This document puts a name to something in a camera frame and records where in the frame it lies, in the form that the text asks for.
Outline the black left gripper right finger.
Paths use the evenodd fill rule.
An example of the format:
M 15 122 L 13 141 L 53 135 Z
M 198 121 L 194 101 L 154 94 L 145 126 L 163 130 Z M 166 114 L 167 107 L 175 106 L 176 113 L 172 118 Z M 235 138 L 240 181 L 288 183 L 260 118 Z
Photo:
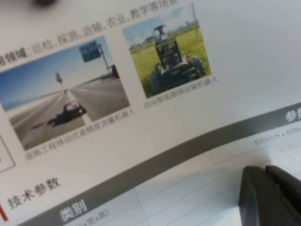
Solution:
M 301 224 L 301 181 L 280 167 L 265 167 L 271 177 L 277 198 L 274 199 L 273 221 L 277 226 L 299 226 Z

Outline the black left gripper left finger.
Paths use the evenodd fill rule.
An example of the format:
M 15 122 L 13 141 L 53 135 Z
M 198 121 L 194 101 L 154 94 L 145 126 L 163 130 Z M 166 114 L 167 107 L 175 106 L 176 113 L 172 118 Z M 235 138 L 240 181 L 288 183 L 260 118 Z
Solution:
M 260 167 L 243 169 L 238 206 L 243 226 L 284 226 L 286 223 L 285 197 Z

